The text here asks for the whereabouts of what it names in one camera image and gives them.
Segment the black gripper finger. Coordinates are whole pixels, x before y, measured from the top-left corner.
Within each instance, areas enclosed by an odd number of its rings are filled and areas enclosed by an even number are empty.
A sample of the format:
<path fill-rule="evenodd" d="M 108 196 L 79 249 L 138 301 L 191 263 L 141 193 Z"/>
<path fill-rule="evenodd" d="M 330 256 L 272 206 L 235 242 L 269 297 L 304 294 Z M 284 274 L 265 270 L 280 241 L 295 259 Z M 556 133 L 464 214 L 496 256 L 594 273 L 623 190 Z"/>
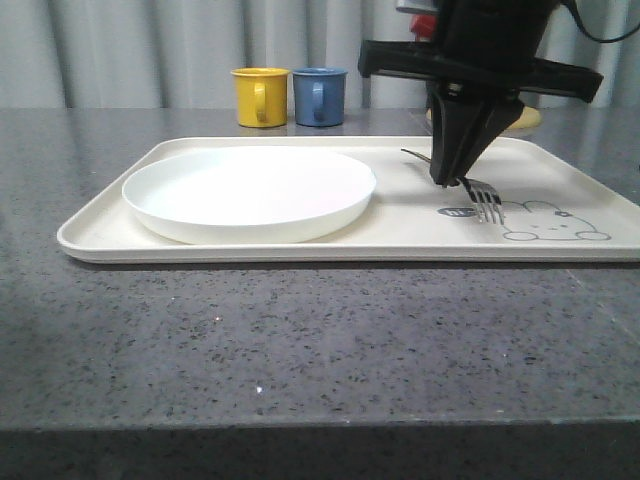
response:
<path fill-rule="evenodd" d="M 430 84 L 432 156 L 430 175 L 437 185 L 449 187 L 465 176 L 486 149 L 486 105 L 473 92 L 444 82 Z"/>
<path fill-rule="evenodd" d="M 457 108 L 449 123 L 449 185 L 458 184 L 495 138 L 518 120 L 524 110 L 518 98 L 473 100 Z"/>

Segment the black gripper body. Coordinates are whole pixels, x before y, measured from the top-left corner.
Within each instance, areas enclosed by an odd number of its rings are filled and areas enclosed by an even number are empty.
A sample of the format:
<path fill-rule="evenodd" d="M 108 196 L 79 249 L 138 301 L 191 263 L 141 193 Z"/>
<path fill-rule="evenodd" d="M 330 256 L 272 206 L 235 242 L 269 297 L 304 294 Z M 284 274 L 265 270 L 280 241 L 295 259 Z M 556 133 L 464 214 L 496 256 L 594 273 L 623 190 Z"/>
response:
<path fill-rule="evenodd" d="M 591 102 L 603 76 L 536 56 L 557 1 L 442 1 L 429 42 L 365 40 L 358 70 Z"/>

